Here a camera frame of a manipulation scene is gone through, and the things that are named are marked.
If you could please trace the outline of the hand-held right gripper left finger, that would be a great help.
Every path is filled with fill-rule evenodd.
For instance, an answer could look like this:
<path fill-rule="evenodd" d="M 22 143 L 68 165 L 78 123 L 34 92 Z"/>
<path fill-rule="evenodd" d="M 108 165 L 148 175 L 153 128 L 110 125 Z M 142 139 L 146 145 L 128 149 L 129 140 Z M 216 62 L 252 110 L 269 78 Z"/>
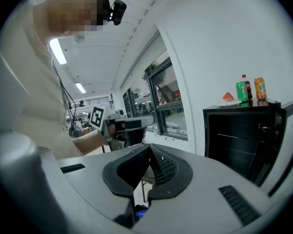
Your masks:
<path fill-rule="evenodd" d="M 132 228 L 147 211 L 135 203 L 134 190 L 149 167 L 150 147 L 138 144 L 100 155 L 58 160 L 64 176 L 95 210 Z"/>

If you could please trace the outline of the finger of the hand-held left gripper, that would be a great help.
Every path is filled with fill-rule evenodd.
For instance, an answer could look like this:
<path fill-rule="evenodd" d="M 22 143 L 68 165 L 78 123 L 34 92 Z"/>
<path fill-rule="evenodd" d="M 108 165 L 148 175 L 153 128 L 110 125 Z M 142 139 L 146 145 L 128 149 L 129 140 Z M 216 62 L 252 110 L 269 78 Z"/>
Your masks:
<path fill-rule="evenodd" d="M 142 143 L 146 128 L 154 124 L 153 116 L 134 117 L 125 120 L 126 146 Z"/>

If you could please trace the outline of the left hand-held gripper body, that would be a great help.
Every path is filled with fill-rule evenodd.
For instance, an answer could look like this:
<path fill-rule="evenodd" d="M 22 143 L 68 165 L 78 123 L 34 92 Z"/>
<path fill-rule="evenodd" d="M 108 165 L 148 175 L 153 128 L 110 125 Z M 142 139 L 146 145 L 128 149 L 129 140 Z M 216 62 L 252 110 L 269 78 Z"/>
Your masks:
<path fill-rule="evenodd" d="M 126 116 L 123 110 L 116 110 L 103 107 L 93 107 L 89 124 L 99 130 L 106 141 L 111 141 L 107 126 L 115 123 L 116 120 L 125 119 Z"/>

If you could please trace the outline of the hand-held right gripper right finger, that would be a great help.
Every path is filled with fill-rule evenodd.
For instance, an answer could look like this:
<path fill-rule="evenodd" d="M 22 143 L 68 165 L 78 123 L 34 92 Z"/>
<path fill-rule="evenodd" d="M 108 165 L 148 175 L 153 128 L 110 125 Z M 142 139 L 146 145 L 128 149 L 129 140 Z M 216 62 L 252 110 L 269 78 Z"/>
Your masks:
<path fill-rule="evenodd" d="M 138 234 L 262 234 L 272 220 L 271 199 L 256 185 L 216 160 L 163 145 L 186 161 L 193 176 L 175 198 L 153 200 L 131 229 Z"/>

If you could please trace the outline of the black mini fridge cabinet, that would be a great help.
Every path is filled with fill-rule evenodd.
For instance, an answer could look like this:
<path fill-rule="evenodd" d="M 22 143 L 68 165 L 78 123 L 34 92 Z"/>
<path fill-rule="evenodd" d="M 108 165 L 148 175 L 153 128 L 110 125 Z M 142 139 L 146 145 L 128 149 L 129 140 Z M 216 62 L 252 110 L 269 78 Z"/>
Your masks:
<path fill-rule="evenodd" d="M 293 101 L 253 99 L 203 115 L 205 156 L 273 196 L 293 167 Z"/>

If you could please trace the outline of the person's left forearm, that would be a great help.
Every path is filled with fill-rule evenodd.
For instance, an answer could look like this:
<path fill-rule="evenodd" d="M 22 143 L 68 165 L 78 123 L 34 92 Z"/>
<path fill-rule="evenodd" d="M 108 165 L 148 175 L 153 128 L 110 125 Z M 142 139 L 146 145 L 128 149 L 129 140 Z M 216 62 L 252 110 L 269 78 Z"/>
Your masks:
<path fill-rule="evenodd" d="M 104 145 L 108 145 L 108 142 L 99 130 L 92 131 L 81 137 L 73 138 L 72 141 L 83 155 L 87 155 Z"/>

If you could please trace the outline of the person's left hand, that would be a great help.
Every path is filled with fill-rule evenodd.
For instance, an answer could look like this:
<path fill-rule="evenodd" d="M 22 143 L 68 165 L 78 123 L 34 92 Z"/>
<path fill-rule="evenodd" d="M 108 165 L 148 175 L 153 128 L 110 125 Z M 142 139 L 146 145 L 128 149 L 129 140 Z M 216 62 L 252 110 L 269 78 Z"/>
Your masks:
<path fill-rule="evenodd" d="M 116 128 L 115 128 L 115 124 L 111 123 L 107 126 L 108 129 L 108 133 L 111 139 L 115 139 L 116 136 Z"/>

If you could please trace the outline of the black framed window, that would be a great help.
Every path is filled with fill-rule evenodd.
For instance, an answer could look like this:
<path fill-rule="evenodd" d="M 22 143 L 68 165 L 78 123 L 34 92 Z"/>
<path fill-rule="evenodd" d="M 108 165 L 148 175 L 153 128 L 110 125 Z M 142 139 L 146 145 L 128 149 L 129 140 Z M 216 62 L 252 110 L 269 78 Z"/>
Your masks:
<path fill-rule="evenodd" d="M 180 89 L 170 57 L 159 56 L 123 95 L 128 117 L 152 116 L 147 130 L 166 137 L 188 140 Z"/>

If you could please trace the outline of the person's beige shirt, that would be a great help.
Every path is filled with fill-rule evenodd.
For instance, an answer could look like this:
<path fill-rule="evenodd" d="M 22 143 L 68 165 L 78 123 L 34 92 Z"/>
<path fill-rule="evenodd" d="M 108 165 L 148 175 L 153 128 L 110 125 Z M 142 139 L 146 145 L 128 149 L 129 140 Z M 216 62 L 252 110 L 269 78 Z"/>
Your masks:
<path fill-rule="evenodd" d="M 12 13 L 0 37 L 0 52 L 29 93 L 14 131 L 52 150 L 56 159 L 82 156 L 65 128 L 60 81 L 52 54 L 36 33 L 32 4 L 24 3 Z"/>

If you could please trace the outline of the white round plate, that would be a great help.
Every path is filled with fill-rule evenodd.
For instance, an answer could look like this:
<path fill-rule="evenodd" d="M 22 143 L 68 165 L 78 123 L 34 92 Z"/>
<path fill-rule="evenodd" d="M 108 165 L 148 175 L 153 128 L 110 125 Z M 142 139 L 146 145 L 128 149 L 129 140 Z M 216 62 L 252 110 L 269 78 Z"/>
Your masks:
<path fill-rule="evenodd" d="M 215 106 L 219 106 L 219 107 L 233 107 L 233 106 L 237 106 L 239 104 L 241 104 L 242 101 L 240 100 L 229 100 L 229 101 L 220 101 L 218 103 L 215 104 Z"/>

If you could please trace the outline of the green soda can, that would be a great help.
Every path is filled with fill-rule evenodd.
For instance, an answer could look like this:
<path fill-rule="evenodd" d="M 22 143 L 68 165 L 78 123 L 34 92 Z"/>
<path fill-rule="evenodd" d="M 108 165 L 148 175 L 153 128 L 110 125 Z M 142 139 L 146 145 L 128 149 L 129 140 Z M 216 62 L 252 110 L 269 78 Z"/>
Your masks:
<path fill-rule="evenodd" d="M 236 83 L 237 97 L 240 101 L 248 101 L 247 87 L 244 81 Z"/>

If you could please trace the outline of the cola bottle red cap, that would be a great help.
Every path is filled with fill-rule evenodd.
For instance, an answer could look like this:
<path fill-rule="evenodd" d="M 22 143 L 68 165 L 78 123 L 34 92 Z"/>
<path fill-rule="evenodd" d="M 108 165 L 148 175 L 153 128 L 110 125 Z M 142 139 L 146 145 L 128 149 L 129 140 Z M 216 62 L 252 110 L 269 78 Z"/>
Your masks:
<path fill-rule="evenodd" d="M 248 94 L 248 100 L 251 101 L 252 100 L 251 83 L 247 79 L 246 75 L 242 75 L 242 79 L 243 79 L 243 81 L 245 82 L 245 85 L 246 85 L 247 94 Z"/>

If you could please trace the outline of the orange drink can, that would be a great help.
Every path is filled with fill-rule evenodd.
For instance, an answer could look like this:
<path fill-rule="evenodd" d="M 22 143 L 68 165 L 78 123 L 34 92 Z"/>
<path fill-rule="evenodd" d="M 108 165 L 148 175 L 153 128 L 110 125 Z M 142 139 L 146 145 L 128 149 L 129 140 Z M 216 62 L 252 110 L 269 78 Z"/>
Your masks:
<path fill-rule="evenodd" d="M 265 85 L 264 79 L 262 77 L 255 78 L 254 86 L 255 86 L 257 99 L 266 99 L 267 92 L 266 92 L 266 85 Z"/>

